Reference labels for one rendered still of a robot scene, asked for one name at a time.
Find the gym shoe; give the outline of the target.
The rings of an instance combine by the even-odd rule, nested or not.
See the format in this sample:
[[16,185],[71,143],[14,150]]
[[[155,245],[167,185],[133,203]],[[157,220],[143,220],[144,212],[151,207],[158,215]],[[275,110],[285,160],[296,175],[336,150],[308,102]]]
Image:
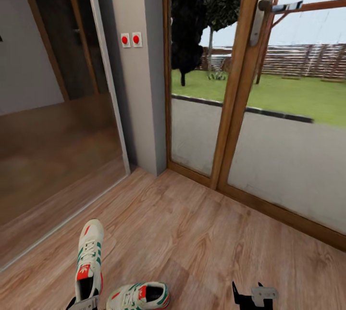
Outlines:
[[125,285],[111,293],[106,310],[165,309],[170,302],[168,286],[162,282]]
[[75,276],[75,302],[93,297],[96,290],[99,296],[103,289],[101,272],[101,247],[104,241],[103,225],[94,218],[85,224],[78,247],[78,264]]

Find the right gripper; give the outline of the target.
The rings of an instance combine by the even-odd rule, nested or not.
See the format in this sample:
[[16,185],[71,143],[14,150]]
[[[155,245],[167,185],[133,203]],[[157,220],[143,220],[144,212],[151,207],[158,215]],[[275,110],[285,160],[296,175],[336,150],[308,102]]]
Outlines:
[[264,299],[264,307],[257,307],[252,301],[252,296],[240,295],[234,282],[232,282],[232,285],[235,303],[240,305],[240,310],[273,310],[272,299]]

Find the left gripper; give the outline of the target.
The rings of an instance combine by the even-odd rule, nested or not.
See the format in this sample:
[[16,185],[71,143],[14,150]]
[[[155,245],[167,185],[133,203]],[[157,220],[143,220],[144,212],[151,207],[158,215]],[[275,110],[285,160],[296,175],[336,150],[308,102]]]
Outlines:
[[[96,290],[95,295],[97,296],[99,294],[98,290]],[[66,310],[68,310],[73,304],[75,303],[75,297],[71,300],[70,304],[68,305],[68,307],[66,308]],[[94,308],[92,310],[98,310],[98,308]]]

